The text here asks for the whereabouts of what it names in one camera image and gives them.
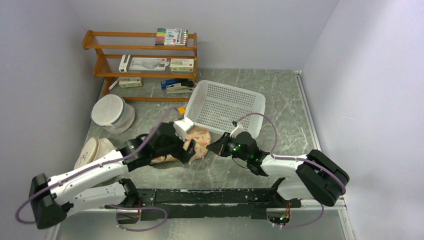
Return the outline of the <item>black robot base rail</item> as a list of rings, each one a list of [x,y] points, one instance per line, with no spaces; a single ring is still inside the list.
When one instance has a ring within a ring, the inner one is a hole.
[[[300,208],[297,198],[285,200],[273,188],[153,189],[139,188],[121,207],[156,207],[170,219],[249,217],[266,220],[269,209]]]

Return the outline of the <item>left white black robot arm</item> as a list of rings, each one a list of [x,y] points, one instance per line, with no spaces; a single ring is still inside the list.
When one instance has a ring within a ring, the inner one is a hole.
[[[132,180],[100,186],[114,177],[149,166],[152,160],[171,155],[183,164],[195,154],[195,141],[184,148],[195,124],[188,118],[161,122],[149,134],[124,142],[105,156],[72,171],[48,177],[44,173],[31,180],[28,195],[37,229],[53,227],[67,217],[105,205],[134,207],[139,194]]]

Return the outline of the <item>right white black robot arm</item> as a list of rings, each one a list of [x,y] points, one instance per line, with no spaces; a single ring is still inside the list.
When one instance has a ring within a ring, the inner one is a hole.
[[[270,193],[270,202],[282,207],[292,199],[315,199],[332,207],[346,193],[350,176],[317,149],[299,156],[271,155],[261,150],[247,131],[236,136],[225,132],[206,147],[217,156],[240,159],[256,176],[277,176],[276,190]]]

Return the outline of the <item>floral pink mesh laundry bag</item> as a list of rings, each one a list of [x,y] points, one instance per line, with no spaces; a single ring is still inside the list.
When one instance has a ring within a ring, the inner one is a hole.
[[[194,127],[191,130],[191,132],[187,135],[186,141],[183,145],[183,148],[185,150],[188,149],[188,146],[189,146],[189,143],[191,142],[191,140],[195,141],[195,147],[194,147],[195,153],[190,158],[190,161],[202,159],[208,152],[207,146],[211,143],[210,132],[208,130],[206,130],[205,128],[200,127],[200,126]],[[167,156],[160,156],[160,157],[153,159],[150,162],[150,164],[155,165],[155,164],[160,164],[160,163],[165,163],[165,162],[174,162],[174,161],[178,161],[178,159],[176,159],[175,157],[168,154]]]

